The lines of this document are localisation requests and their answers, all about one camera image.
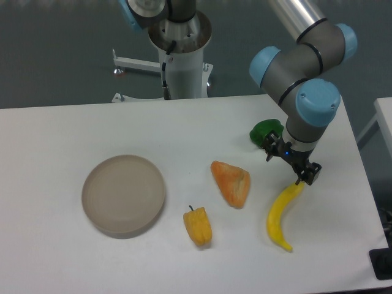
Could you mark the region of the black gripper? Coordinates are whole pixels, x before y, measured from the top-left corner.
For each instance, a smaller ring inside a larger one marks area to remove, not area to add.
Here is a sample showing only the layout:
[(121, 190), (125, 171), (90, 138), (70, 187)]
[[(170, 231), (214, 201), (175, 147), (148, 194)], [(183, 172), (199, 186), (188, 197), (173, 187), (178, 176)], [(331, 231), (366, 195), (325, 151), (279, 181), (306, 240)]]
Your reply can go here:
[(311, 186), (318, 178), (322, 166), (318, 163), (310, 163), (310, 151), (296, 151), (290, 142), (284, 142), (274, 130), (270, 131), (263, 139), (262, 148), (266, 153), (266, 161), (269, 162), (273, 157), (280, 157), (288, 163), (297, 174), (295, 184), (304, 182)]

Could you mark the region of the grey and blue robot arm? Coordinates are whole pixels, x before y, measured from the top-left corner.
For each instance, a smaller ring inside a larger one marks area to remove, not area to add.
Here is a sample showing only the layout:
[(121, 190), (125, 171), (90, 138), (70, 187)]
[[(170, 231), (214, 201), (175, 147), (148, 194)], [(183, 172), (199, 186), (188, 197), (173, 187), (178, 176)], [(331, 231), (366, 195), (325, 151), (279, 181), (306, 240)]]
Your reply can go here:
[[(196, 2), (120, 1), (119, 6), (132, 29), (148, 30), (159, 54), (164, 99), (205, 97), (203, 50), (212, 26)], [(266, 47), (251, 61), (250, 76), (287, 115), (282, 130), (269, 129), (255, 143), (268, 158), (286, 161), (298, 181), (312, 184), (321, 166), (310, 155), (341, 102), (335, 85), (320, 76), (351, 58), (358, 41), (350, 26), (331, 24), (310, 1), (271, 1), (270, 6), (296, 47), (288, 53)]]

